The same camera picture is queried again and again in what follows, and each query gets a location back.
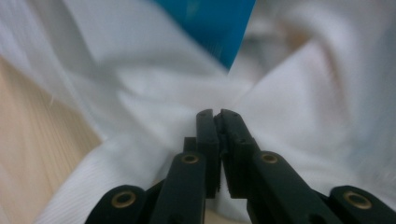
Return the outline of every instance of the wooden table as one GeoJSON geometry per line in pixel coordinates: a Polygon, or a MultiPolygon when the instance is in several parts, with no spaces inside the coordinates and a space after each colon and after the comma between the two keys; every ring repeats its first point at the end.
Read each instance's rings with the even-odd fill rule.
{"type": "MultiPolygon", "coordinates": [[[[0,58],[0,223],[32,223],[99,138],[0,58]]],[[[206,211],[205,223],[238,223],[206,211]]]]}

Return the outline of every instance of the crumpled white cloth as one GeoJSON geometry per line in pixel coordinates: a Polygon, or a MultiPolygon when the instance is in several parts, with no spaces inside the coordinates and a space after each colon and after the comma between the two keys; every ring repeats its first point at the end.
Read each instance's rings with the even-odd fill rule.
{"type": "MultiPolygon", "coordinates": [[[[260,1],[227,74],[148,0],[0,1],[1,56],[103,140],[36,223],[83,223],[108,190],[164,178],[207,108],[241,114],[311,188],[353,185],[396,209],[395,9],[260,1]]],[[[224,187],[208,204],[248,220],[224,187]]]]}

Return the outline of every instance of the wooden surface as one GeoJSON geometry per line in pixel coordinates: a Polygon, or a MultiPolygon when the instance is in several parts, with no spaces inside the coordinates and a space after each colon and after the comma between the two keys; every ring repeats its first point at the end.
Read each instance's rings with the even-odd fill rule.
{"type": "MultiPolygon", "coordinates": [[[[0,58],[0,223],[33,223],[99,138],[0,58]]],[[[237,223],[206,211],[205,223],[237,223]]]]}

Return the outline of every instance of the white fabric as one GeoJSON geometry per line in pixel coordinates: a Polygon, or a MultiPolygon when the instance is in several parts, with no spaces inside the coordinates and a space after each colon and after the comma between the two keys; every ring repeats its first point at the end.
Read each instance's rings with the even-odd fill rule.
{"type": "MultiPolygon", "coordinates": [[[[241,114],[313,189],[354,185],[396,209],[394,5],[258,2],[227,75],[149,1],[0,1],[2,57],[104,142],[36,223],[83,223],[109,189],[164,178],[206,108],[241,114]]],[[[248,220],[224,187],[209,204],[248,220]]]]}

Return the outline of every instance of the blue object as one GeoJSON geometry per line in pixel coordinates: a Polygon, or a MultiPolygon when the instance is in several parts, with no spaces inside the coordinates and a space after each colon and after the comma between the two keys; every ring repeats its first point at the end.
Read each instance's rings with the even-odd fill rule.
{"type": "Polygon", "coordinates": [[[255,0],[153,0],[204,49],[230,69],[255,0]]]}

